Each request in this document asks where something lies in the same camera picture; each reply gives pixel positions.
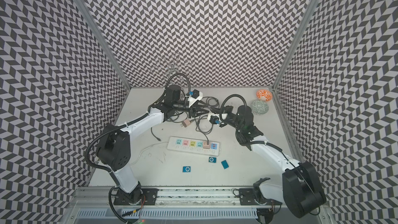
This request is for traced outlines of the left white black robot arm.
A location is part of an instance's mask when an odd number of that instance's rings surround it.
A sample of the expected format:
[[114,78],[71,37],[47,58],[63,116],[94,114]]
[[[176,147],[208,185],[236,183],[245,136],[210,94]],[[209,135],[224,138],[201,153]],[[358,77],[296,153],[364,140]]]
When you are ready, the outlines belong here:
[[143,202],[141,184],[128,165],[132,141],[154,126],[169,120],[176,112],[192,111],[201,97],[199,91],[191,90],[187,75],[172,75],[161,96],[148,107],[145,114],[119,126],[106,126],[103,133],[88,145],[84,153],[87,165],[108,172],[118,193],[127,199],[128,204]]

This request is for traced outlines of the teal mp3 player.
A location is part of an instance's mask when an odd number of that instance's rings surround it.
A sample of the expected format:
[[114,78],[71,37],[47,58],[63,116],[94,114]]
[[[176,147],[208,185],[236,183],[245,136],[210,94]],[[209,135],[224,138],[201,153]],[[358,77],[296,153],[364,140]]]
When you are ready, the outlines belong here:
[[222,165],[222,167],[223,167],[224,169],[229,168],[229,164],[228,164],[228,162],[227,162],[226,160],[222,161],[222,162],[221,162],[221,165]]

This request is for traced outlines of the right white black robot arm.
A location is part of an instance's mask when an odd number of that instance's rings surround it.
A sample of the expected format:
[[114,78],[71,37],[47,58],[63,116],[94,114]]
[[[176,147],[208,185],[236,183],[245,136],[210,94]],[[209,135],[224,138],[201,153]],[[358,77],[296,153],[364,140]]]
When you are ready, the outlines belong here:
[[285,204],[297,218],[312,214],[326,203],[326,195],[315,167],[310,162],[291,158],[272,144],[254,124],[254,115],[246,100],[231,94],[217,110],[221,126],[230,125],[240,146],[258,154],[279,172],[277,182],[260,178],[253,184],[254,200],[258,204],[276,201]]

